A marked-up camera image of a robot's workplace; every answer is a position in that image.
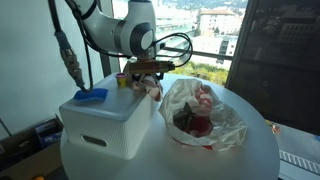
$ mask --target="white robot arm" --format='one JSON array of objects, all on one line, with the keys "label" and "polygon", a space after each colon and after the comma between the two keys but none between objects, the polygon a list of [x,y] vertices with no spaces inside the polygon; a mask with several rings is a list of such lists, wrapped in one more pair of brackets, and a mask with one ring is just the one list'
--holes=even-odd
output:
[{"label": "white robot arm", "polygon": [[129,1],[124,20],[103,14],[96,0],[66,2],[74,13],[80,11],[87,35],[101,49],[138,57],[155,41],[155,14],[149,0]]},{"label": "white robot arm", "polygon": [[[77,86],[88,92],[84,88],[77,57],[61,30],[54,1],[48,0],[61,57]],[[157,52],[164,47],[164,44],[156,41],[156,18],[150,0],[130,0],[128,14],[123,20],[103,14],[96,0],[65,1],[78,22],[86,45],[109,56],[119,57],[118,54],[109,53],[115,52],[123,54],[121,57],[137,57],[136,63],[129,64],[130,74],[152,74],[155,77],[155,73],[163,75],[164,72],[175,69],[171,61],[155,60]]]}]

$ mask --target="white table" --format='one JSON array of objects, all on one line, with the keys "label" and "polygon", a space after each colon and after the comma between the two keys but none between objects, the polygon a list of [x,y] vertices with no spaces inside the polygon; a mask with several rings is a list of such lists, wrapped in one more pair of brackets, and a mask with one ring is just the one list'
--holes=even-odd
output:
[{"label": "white table", "polygon": [[[191,77],[165,75],[161,81],[164,92],[179,78]],[[156,111],[136,156],[129,161],[70,144],[63,132],[61,154],[68,177],[71,180],[276,180],[280,169],[279,149],[263,117],[233,92],[202,81],[247,123],[243,145],[222,152],[183,146],[169,136],[162,116]]]}]

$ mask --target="white storage box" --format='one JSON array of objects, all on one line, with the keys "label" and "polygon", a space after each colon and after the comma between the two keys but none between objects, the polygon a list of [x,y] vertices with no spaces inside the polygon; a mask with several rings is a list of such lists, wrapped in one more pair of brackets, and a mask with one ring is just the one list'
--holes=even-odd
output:
[{"label": "white storage box", "polygon": [[95,88],[108,89],[104,102],[79,103],[71,99],[60,107],[68,140],[100,153],[133,158],[157,103],[146,92],[118,88],[114,74]]}]

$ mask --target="plastic bag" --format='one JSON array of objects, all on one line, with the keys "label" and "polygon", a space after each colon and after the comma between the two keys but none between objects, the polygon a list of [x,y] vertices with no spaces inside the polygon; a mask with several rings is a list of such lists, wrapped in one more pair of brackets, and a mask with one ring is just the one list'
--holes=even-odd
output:
[{"label": "plastic bag", "polygon": [[[208,135],[195,137],[174,124],[173,117],[185,110],[186,103],[195,116],[208,117],[213,125]],[[203,85],[196,79],[178,79],[165,95],[159,112],[171,137],[191,146],[210,146],[214,150],[225,150],[241,145],[247,131],[247,125],[236,111],[221,102],[210,86]]]}]

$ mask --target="black cable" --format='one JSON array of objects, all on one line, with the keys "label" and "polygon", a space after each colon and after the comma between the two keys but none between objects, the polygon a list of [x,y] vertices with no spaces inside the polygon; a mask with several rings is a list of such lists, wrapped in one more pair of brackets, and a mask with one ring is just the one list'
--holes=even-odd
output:
[{"label": "black cable", "polygon": [[2,119],[0,118],[0,124],[2,125],[2,127],[4,128],[4,130],[8,133],[9,136],[12,136],[11,132],[9,131],[8,127],[4,124],[4,122],[2,121]]},{"label": "black cable", "polygon": [[54,29],[56,30],[56,32],[62,32],[62,29],[59,23],[59,17],[57,13],[55,0],[48,0],[48,4],[49,4],[49,9],[50,9]]},{"label": "black cable", "polygon": [[190,55],[189,55],[188,59],[187,59],[185,62],[183,62],[183,63],[180,64],[180,65],[175,66],[176,68],[177,68],[177,67],[182,67],[182,66],[184,66],[185,64],[187,64],[187,63],[190,61],[191,56],[192,56],[192,54],[193,54],[193,45],[192,45],[191,39],[190,39],[189,36],[186,35],[185,33],[173,33],[173,34],[167,35],[167,36],[165,36],[165,37],[163,37],[163,38],[160,38],[159,40],[155,41],[155,43],[158,43],[158,42],[160,42],[160,41],[162,41],[162,40],[164,40],[164,39],[168,39],[168,38],[170,38],[170,37],[182,37],[182,38],[184,38],[185,40],[188,41],[189,47],[186,49],[186,51],[185,51],[184,53],[182,53],[182,54],[180,54],[180,55],[178,55],[178,56],[157,55],[156,57],[179,58],[179,57],[184,56],[184,55],[187,54],[188,52],[190,52]]},{"label": "black cable", "polygon": [[89,49],[88,49],[88,45],[85,43],[85,39],[83,38],[83,43],[84,43],[84,48],[86,51],[86,56],[87,56],[87,64],[88,64],[88,74],[89,74],[89,82],[90,82],[90,87],[89,90],[86,89],[85,87],[80,87],[80,89],[85,92],[85,93],[89,93],[92,91],[93,89],[93,78],[92,78],[92,69],[91,69],[91,60],[90,60],[90,54],[89,54]]},{"label": "black cable", "polygon": [[178,36],[178,37],[182,37],[184,38],[185,40],[187,40],[189,42],[189,46],[188,48],[186,49],[186,51],[178,56],[169,56],[169,55],[157,55],[157,57],[171,57],[171,58],[179,58],[179,57],[182,57],[183,55],[187,54],[192,46],[192,43],[190,42],[190,39],[186,38],[185,36],[182,36],[182,35],[174,35],[174,36]]}]

